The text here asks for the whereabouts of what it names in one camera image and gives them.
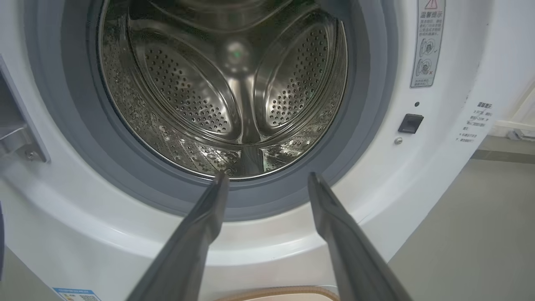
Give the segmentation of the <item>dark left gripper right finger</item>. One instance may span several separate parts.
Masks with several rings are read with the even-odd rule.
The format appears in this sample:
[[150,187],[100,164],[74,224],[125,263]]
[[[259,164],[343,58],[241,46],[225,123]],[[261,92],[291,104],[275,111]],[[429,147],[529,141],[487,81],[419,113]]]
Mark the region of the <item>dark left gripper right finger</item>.
[[328,183],[310,173],[316,231],[329,249],[341,301],[413,301]]

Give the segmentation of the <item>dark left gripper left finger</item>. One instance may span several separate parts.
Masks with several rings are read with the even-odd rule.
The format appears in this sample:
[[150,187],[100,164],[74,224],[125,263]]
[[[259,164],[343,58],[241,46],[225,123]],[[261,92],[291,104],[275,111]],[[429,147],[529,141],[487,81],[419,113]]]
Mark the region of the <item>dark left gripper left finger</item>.
[[181,221],[126,301],[198,301],[210,244],[220,234],[229,176],[219,173]]

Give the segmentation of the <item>white front-load washing machine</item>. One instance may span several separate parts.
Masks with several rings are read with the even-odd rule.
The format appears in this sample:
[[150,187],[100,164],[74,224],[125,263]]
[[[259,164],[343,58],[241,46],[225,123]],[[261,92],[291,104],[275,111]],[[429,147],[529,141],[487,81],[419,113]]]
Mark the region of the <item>white front-load washing machine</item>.
[[[466,109],[480,102],[470,93],[479,91],[479,66],[492,49],[489,29],[500,7],[500,0],[447,0],[433,86],[410,88],[417,0],[392,2],[399,45],[384,119],[345,176],[329,184],[320,174],[386,260],[475,151],[455,136]],[[102,301],[125,301],[186,216],[120,191],[65,139],[34,79],[23,6],[23,0],[0,0],[0,54],[51,160],[27,161],[16,153],[0,160],[6,248],[56,296],[52,288],[84,289]],[[406,114],[424,116],[413,135],[397,131]],[[336,284],[313,221],[308,177],[308,201],[293,210],[241,222],[224,215],[209,246],[200,299],[270,286]]]

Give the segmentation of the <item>cream basket with brown rim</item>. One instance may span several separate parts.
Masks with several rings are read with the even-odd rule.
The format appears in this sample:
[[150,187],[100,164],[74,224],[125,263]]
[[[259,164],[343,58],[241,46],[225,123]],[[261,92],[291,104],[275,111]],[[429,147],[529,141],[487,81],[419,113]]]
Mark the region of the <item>cream basket with brown rim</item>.
[[281,286],[240,293],[214,301],[341,301],[340,297],[320,286]]

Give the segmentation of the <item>black door latch socket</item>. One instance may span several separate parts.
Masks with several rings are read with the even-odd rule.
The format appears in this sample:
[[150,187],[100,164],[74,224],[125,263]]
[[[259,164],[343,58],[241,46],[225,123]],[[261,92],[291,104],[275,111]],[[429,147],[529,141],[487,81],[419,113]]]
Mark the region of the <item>black door latch socket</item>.
[[399,133],[407,133],[413,135],[417,132],[418,128],[422,124],[423,119],[424,116],[422,115],[406,114],[397,131]]

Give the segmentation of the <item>perforated steel washer drum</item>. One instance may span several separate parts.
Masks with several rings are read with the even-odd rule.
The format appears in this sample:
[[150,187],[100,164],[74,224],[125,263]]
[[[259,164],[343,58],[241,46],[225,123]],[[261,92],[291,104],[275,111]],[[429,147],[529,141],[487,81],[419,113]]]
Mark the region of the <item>perforated steel washer drum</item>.
[[344,23],[316,0],[103,0],[102,80],[132,135],[208,179],[285,170],[346,87]]

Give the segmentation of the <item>metal door hinge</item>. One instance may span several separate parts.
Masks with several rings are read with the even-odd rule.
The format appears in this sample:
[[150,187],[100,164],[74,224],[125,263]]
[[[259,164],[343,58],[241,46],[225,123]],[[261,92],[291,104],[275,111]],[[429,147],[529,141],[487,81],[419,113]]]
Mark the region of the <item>metal door hinge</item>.
[[0,160],[15,153],[27,161],[51,160],[0,54]]

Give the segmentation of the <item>blue energy label sticker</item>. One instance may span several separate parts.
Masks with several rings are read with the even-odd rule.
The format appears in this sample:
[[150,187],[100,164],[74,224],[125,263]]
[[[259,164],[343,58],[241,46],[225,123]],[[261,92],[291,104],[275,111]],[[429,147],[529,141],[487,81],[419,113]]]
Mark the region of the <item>blue energy label sticker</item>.
[[102,301],[92,290],[52,288],[62,301]]

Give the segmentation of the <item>small printed text sticker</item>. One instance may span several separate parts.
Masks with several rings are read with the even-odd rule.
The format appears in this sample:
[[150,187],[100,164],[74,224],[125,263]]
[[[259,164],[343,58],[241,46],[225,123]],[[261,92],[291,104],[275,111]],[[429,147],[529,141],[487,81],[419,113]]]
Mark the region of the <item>small printed text sticker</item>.
[[461,116],[460,129],[455,136],[457,143],[476,143],[487,133],[494,114],[494,105],[476,102]]

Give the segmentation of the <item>grey pictogram warning sticker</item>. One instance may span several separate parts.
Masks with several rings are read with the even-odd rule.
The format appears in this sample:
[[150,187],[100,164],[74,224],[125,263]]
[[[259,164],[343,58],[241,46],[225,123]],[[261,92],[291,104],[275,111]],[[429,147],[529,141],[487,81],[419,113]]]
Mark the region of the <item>grey pictogram warning sticker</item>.
[[410,88],[432,87],[440,56],[447,0],[417,0],[416,46]]

